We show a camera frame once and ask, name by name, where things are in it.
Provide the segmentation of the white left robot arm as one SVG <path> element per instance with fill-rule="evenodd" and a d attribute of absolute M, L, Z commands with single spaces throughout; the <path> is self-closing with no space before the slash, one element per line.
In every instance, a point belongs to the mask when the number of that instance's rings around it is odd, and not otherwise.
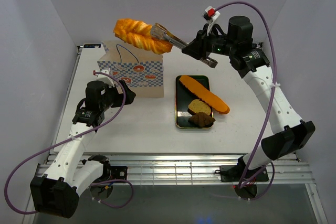
<path fill-rule="evenodd" d="M 40 177 L 30 183 L 31 195 L 37 212 L 70 218 L 75 213 L 80 195 L 95 180 L 105 182 L 111 177 L 107 157 L 91 156 L 81 169 L 77 165 L 89 142 L 97 133 L 109 108 L 131 104 L 136 94 L 124 80 L 119 93 L 112 80 L 106 78 L 87 83 L 85 97 L 76 107 L 69 132 L 70 141 L 64 144 L 54 162 Z"/>

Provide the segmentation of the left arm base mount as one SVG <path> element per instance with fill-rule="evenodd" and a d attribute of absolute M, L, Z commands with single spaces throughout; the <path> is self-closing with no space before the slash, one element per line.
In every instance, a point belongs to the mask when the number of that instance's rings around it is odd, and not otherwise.
<path fill-rule="evenodd" d="M 87 160 L 86 163 L 90 164 L 100 163 L 102 167 L 100 171 L 102 174 L 97 177 L 93 183 L 104 182 L 111 179 L 123 179 L 127 180 L 128 167 L 127 166 L 112 166 L 108 157 L 103 155 L 92 155 Z"/>

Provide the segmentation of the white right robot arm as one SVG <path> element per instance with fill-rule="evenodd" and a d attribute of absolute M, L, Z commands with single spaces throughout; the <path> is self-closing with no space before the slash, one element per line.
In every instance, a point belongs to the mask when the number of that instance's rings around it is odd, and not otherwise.
<path fill-rule="evenodd" d="M 211 68 L 217 61 L 209 54 L 229 57 L 231 66 L 252 89 L 265 111 L 264 123 L 270 124 L 272 135 L 260 133 L 254 149 L 239 158 L 231 169 L 242 180 L 250 180 L 261 167 L 305 146 L 316 130 L 312 121 L 305 122 L 292 108 L 280 84 L 276 81 L 276 67 L 270 65 L 265 53 L 253 46 L 253 25 L 245 16 L 234 16 L 223 32 L 215 24 L 205 25 L 196 38 L 182 49 L 182 53 L 200 60 Z"/>

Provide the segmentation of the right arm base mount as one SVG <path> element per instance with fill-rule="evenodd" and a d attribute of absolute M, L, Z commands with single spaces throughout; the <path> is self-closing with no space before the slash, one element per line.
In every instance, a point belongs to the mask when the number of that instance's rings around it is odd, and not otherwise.
<path fill-rule="evenodd" d="M 243 171 L 245 168 L 245 163 L 243 158 L 240 157 L 236 165 L 228 166 L 222 165 L 219 169 L 215 170 L 215 174 L 219 174 L 221 177 L 221 182 L 239 182 Z M 267 182 L 269 180 L 267 170 L 264 168 L 257 176 L 256 182 Z"/>

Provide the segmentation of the long twisted pastry bread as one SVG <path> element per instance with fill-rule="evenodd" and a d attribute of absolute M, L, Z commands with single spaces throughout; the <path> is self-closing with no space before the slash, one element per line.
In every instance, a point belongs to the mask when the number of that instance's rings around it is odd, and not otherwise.
<path fill-rule="evenodd" d="M 152 25 L 129 18 L 118 19 L 113 29 L 115 36 L 139 49 L 160 55 L 171 52 L 173 45 L 151 36 Z"/>

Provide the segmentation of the metal serving tongs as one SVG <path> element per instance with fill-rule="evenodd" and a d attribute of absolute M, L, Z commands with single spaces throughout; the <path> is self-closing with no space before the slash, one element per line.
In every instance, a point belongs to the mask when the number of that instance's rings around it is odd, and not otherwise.
<path fill-rule="evenodd" d="M 150 35 L 152 38 L 167 41 L 180 50 L 182 50 L 188 45 L 188 43 L 177 38 L 175 35 L 173 35 L 171 32 L 169 32 L 165 27 L 163 27 L 159 23 L 155 23 L 152 26 L 150 30 Z"/>

